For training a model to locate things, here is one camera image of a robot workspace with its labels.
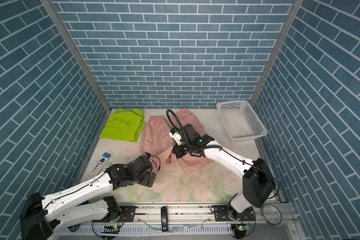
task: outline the basket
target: basket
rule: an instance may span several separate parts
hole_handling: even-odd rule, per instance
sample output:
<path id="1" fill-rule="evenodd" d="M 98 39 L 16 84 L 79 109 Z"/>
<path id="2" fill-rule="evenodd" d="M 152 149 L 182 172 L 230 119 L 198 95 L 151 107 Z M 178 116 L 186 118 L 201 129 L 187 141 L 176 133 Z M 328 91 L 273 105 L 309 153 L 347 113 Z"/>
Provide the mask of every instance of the basket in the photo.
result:
<path id="1" fill-rule="evenodd" d="M 268 131 L 248 101 L 236 100 L 216 104 L 230 142 L 256 139 Z"/>

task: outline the blue brick wall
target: blue brick wall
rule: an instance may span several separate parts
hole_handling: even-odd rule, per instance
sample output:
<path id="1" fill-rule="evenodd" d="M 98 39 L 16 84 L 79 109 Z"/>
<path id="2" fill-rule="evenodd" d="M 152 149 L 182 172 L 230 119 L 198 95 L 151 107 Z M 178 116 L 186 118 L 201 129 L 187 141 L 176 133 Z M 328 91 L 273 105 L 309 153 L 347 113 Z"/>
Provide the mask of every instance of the blue brick wall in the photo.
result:
<path id="1" fill-rule="evenodd" d="M 38 0 L 0 0 L 0 239 L 26 197 L 73 185 L 105 110 Z"/>
<path id="2" fill-rule="evenodd" d="M 113 108 L 251 98 L 292 0 L 54 1 Z"/>
<path id="3" fill-rule="evenodd" d="M 360 239 L 360 1 L 305 0 L 255 109 L 310 239 Z"/>

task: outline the folded green shorts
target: folded green shorts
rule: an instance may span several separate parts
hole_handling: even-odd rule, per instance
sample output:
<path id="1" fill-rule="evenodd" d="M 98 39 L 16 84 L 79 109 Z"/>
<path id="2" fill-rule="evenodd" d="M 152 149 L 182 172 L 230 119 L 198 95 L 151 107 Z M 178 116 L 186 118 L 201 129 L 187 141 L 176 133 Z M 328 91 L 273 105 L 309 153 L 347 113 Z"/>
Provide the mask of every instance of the folded green shorts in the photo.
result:
<path id="1" fill-rule="evenodd" d="M 108 119 L 101 138 L 137 142 L 144 128 L 144 113 L 140 109 L 117 109 Z"/>

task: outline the pink shorts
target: pink shorts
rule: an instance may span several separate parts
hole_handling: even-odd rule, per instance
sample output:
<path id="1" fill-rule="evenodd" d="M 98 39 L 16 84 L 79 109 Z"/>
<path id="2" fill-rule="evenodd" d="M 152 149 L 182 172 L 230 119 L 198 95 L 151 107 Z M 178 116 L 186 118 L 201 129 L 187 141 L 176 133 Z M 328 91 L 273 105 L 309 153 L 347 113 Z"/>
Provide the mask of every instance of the pink shorts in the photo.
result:
<path id="1" fill-rule="evenodd" d="M 200 121 L 187 109 L 183 108 L 182 110 L 178 111 L 176 115 L 183 126 L 190 123 L 200 134 L 200 136 L 205 134 L 204 127 Z M 172 122 L 175 123 L 175 125 L 178 127 L 176 119 L 172 115 L 170 115 L 170 117 Z M 164 164 L 164 162 L 171 163 L 172 161 L 175 161 L 176 156 L 174 153 L 172 153 L 172 148 L 176 142 L 169 136 L 169 132 L 172 128 L 173 126 L 167 122 L 165 116 L 150 117 L 146 127 L 143 130 L 141 154 L 148 152 L 152 156 L 157 156 L 160 158 L 162 164 Z M 158 165 L 158 160 L 155 158 L 153 158 L 153 160 Z M 186 154 L 179 160 L 186 174 L 198 170 L 213 162 L 213 160 L 209 158 L 193 157 L 190 154 Z"/>

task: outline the black mounting plate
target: black mounting plate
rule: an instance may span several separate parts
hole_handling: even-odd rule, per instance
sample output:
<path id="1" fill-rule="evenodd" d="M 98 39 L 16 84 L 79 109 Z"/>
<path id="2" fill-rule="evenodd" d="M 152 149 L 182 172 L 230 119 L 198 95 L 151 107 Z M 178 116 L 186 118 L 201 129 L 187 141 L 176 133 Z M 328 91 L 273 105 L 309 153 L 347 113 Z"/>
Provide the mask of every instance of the black mounting plate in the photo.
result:
<path id="1" fill-rule="evenodd" d="M 121 211 L 124 214 L 124 222 L 133 222 L 133 219 L 135 217 L 135 206 L 120 206 Z"/>
<path id="2" fill-rule="evenodd" d="M 232 219 L 228 215 L 228 208 L 226 205 L 213 205 L 212 208 L 216 222 L 232 221 Z M 254 221 L 254 213 L 250 208 L 245 209 L 241 215 L 242 217 L 245 215 L 248 218 L 248 221 Z"/>

